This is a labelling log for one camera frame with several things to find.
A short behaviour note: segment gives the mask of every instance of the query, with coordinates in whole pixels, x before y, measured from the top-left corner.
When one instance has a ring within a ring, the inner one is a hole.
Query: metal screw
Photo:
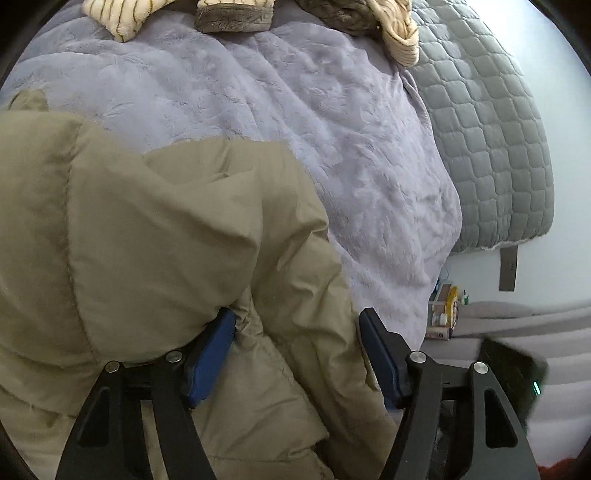
[[[419,350],[416,350],[410,354],[410,359],[416,364],[423,364],[425,361],[427,361],[427,355]]]
[[[180,362],[183,358],[183,354],[178,350],[173,350],[172,352],[168,352],[166,354],[166,361],[171,364],[175,364]]]
[[[474,371],[477,374],[485,374],[488,372],[488,365],[483,362],[476,362],[474,364]]]
[[[119,369],[120,366],[121,365],[119,362],[113,360],[105,365],[105,370],[107,373],[114,374]]]

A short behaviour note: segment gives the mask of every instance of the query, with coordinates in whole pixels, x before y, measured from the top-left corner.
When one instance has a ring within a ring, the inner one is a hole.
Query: jacket sleeve
[[[258,159],[264,189],[252,292],[265,333],[330,432],[321,447],[335,476],[376,479],[397,425],[358,341],[357,312],[327,240],[326,211],[286,145],[246,142],[240,149]]]

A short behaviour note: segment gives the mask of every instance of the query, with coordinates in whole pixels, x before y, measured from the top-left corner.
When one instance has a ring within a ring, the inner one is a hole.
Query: white wall
[[[556,206],[550,232],[519,246],[515,292],[499,292],[498,251],[446,267],[470,302],[560,307],[591,300],[591,77],[560,31],[528,0],[467,0],[518,60],[548,138]]]

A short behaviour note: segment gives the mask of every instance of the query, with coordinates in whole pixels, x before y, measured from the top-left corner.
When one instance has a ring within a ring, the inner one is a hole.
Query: blue gripper pad
[[[234,341],[237,318],[230,309],[220,309],[215,320],[199,335],[189,353],[184,367],[183,392],[191,408],[195,408],[211,394]]]
[[[400,400],[412,395],[406,357],[410,348],[397,333],[386,330],[374,309],[359,315],[359,330],[363,347],[368,354],[386,408],[397,408]]]

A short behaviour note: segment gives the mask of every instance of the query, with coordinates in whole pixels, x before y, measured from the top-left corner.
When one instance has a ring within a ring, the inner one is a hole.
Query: gray fabric
[[[591,435],[591,304],[560,312],[526,314],[527,307],[475,303],[460,309],[449,342],[426,340],[435,360],[467,367],[484,335],[548,361],[548,377],[528,422],[528,440],[539,465],[575,457]]]
[[[544,235],[554,216],[550,154],[515,59],[464,0],[415,0],[413,15],[420,59],[411,72],[462,203],[454,250]]]
[[[378,32],[378,20],[365,0],[296,0],[307,12],[330,28],[350,35]]]
[[[292,2],[276,5],[269,32],[206,35],[193,23],[163,9],[121,44],[75,0],[29,45],[0,103],[42,88],[52,109],[141,151],[215,135],[287,141],[328,212],[356,306],[375,306],[418,347],[461,216],[412,76]]]
[[[209,138],[139,155],[45,108],[25,90],[0,111],[0,420],[39,479],[55,478],[109,361],[176,350],[229,306],[235,339],[190,415],[216,478],[375,480],[397,427],[326,212],[287,146]]]

